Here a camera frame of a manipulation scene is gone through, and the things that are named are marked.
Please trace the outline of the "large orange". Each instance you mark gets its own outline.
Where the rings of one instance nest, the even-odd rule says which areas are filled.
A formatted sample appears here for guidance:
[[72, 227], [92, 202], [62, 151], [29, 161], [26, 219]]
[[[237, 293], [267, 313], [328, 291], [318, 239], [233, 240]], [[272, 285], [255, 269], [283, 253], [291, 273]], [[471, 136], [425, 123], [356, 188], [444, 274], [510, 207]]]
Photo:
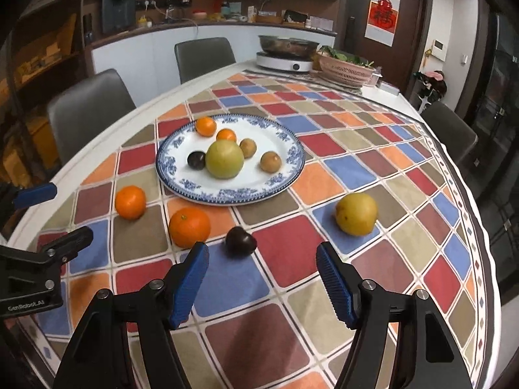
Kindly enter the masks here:
[[211, 232], [209, 216], [196, 207], [184, 207], [173, 213], [168, 228], [173, 243], [181, 249], [205, 242]]

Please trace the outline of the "dark purple plum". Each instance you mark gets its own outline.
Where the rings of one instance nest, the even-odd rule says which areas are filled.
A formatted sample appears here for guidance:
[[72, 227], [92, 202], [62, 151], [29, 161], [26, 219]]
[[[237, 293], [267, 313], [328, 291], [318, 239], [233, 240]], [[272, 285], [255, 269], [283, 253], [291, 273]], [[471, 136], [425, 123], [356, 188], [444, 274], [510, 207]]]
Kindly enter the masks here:
[[206, 154], [203, 151], [193, 151], [187, 157], [187, 165], [194, 171], [202, 171], [206, 167]]

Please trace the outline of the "green yellow pear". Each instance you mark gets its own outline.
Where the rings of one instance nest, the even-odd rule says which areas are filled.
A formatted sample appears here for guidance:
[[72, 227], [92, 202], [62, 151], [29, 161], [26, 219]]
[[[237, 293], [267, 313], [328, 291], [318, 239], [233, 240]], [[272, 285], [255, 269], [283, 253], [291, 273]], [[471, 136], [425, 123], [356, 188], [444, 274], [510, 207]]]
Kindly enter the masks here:
[[244, 162], [243, 153], [234, 141], [215, 141], [206, 152], [206, 169], [218, 179], [237, 177]]

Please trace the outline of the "small orange tangerine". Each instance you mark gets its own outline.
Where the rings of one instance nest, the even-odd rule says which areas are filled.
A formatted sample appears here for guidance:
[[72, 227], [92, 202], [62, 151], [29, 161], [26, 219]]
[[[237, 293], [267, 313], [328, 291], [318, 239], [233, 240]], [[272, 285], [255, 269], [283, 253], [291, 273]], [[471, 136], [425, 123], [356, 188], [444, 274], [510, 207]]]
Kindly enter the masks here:
[[221, 129], [215, 136], [218, 141], [237, 141], [235, 132], [228, 128]]
[[196, 132], [203, 137], [211, 137], [215, 134], [217, 125], [211, 117], [200, 117], [195, 121]]

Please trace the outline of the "brown kiwi fruit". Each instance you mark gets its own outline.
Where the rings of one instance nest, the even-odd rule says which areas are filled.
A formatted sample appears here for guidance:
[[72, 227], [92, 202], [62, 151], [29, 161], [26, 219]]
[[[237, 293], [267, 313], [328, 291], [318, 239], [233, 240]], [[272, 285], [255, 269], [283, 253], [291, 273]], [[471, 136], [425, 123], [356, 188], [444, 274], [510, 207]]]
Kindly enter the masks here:
[[281, 157], [273, 151], [265, 152], [260, 159], [260, 168], [269, 173], [276, 173], [283, 165], [283, 160]]
[[252, 158], [257, 151], [256, 142], [253, 139], [249, 138], [242, 139], [242, 141], [239, 144], [239, 147], [245, 159]]

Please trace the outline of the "white kitchen counter cabinet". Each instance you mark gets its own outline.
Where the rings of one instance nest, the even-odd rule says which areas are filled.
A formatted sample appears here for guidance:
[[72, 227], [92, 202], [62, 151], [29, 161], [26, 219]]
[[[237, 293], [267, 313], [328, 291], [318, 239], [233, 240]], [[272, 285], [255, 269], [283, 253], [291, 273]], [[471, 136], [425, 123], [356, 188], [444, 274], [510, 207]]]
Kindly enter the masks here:
[[223, 37], [237, 62], [253, 59], [260, 51], [261, 35], [298, 38], [331, 46], [335, 36], [306, 29], [277, 26], [212, 25], [186, 26], [144, 32], [93, 48], [91, 58], [96, 73], [115, 69], [137, 106], [180, 86], [174, 47], [180, 42]]

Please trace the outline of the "near grey chair left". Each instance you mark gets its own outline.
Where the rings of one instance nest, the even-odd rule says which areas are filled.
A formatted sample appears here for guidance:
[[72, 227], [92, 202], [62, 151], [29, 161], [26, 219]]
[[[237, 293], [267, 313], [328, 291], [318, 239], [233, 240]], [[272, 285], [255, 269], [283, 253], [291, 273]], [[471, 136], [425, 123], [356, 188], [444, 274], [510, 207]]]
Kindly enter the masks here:
[[47, 105], [47, 115], [62, 164], [110, 125], [136, 109], [125, 83], [110, 68], [84, 79]]

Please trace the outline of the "grey chair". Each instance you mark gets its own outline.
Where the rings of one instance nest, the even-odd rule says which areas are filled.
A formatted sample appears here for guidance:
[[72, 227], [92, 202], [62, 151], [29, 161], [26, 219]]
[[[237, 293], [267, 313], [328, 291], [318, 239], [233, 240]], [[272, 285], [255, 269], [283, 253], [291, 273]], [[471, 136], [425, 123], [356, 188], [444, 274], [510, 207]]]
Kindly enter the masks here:
[[231, 44], [224, 37], [180, 42], [175, 45], [174, 53], [181, 83], [236, 62]]
[[47, 105], [47, 115], [62, 164], [110, 125], [136, 109], [125, 83], [110, 68], [84, 79]]
[[430, 104], [421, 114], [456, 165], [476, 146], [478, 135], [441, 101]]

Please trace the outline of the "colourful checkered tablecloth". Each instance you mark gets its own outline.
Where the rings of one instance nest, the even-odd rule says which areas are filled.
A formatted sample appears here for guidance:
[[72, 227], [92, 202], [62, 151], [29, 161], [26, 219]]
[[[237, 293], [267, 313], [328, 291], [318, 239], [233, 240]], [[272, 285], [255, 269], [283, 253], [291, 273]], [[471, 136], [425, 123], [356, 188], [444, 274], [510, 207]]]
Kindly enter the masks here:
[[[316, 247], [328, 241], [383, 288], [427, 291], [472, 385], [488, 387], [498, 325], [493, 268], [477, 208], [442, 147], [419, 121], [381, 104], [245, 72], [190, 99], [168, 93], [117, 122], [58, 175], [55, 201], [17, 230], [13, 244], [33, 250], [81, 226], [93, 231], [92, 245], [63, 268], [63, 306], [16, 322], [44, 384], [51, 385], [96, 291], [138, 290], [184, 258], [167, 228], [188, 202], [160, 182], [156, 153], [173, 131], [222, 113], [284, 125], [299, 138], [305, 164], [273, 198], [206, 208], [209, 271], [187, 321], [173, 332], [191, 386], [333, 386], [354, 335], [337, 320], [316, 269]], [[130, 185], [147, 199], [136, 220], [115, 210], [116, 193]], [[337, 225], [335, 206], [349, 193], [377, 202], [370, 234], [352, 236]], [[230, 255], [225, 236], [233, 227], [256, 239], [252, 255]]]

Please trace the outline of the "black water dispenser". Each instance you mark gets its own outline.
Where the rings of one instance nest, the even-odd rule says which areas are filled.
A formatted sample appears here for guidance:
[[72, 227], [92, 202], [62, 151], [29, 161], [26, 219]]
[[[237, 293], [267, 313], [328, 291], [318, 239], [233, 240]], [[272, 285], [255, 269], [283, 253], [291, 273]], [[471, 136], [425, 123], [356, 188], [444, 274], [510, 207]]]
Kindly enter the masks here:
[[102, 0], [103, 34], [121, 32], [136, 23], [136, 0]]

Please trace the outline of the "grey chair right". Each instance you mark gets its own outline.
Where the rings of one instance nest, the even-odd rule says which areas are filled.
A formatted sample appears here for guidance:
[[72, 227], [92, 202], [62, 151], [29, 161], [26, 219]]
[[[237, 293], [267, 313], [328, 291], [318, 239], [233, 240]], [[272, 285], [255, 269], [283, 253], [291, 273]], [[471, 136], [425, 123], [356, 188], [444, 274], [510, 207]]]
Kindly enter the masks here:
[[441, 101], [430, 104], [421, 114], [456, 165], [476, 146], [478, 135]]

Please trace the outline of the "far grey chair left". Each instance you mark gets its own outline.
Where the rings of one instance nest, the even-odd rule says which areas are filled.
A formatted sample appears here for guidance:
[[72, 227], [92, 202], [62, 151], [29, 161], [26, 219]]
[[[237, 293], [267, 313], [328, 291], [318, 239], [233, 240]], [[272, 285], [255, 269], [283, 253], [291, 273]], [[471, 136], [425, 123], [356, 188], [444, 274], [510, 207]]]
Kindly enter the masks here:
[[181, 83], [236, 62], [231, 44], [224, 37], [180, 42], [175, 45], [174, 53]]

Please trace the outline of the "white induction cooker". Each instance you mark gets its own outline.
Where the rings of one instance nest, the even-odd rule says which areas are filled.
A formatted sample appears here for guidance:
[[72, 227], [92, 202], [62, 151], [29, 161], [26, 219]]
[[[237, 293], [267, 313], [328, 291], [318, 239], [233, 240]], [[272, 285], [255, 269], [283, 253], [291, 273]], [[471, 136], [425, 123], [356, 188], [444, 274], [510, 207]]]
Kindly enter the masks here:
[[313, 66], [312, 61], [283, 58], [262, 52], [256, 54], [256, 64], [261, 68], [297, 74], [310, 73]]

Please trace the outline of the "stainless steel pot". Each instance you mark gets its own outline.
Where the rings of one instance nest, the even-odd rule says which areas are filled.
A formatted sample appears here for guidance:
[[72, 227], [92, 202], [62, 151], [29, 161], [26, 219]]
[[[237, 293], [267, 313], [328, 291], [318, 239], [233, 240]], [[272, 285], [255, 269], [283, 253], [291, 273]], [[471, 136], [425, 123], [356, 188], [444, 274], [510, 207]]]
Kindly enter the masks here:
[[319, 47], [319, 43], [315, 41], [281, 38], [271, 35], [260, 35], [259, 42], [264, 53], [299, 59], [310, 59]]

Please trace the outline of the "dark wooden door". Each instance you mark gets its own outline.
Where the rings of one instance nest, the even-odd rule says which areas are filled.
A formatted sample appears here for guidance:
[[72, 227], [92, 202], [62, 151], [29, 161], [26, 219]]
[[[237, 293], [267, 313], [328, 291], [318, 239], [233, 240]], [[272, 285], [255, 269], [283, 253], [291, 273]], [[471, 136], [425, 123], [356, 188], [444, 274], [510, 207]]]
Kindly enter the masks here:
[[345, 0], [340, 48], [381, 68], [406, 93], [425, 47], [433, 0]]

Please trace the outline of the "pink basket with greens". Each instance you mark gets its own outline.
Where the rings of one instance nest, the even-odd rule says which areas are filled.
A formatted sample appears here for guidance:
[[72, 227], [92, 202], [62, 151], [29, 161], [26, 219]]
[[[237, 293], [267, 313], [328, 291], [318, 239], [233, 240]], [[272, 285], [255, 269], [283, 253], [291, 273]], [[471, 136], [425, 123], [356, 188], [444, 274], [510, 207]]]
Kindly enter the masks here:
[[359, 57], [345, 55], [329, 46], [320, 47], [317, 55], [324, 77], [352, 88], [360, 89], [376, 72], [370, 63], [361, 62]]

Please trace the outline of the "red fu poster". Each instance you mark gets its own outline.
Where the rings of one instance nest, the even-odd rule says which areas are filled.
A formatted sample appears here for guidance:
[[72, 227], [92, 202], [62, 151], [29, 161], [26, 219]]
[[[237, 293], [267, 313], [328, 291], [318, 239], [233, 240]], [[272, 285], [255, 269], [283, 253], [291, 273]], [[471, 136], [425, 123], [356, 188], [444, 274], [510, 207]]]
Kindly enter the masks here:
[[399, 10], [400, 0], [369, 0], [364, 37], [392, 47]]

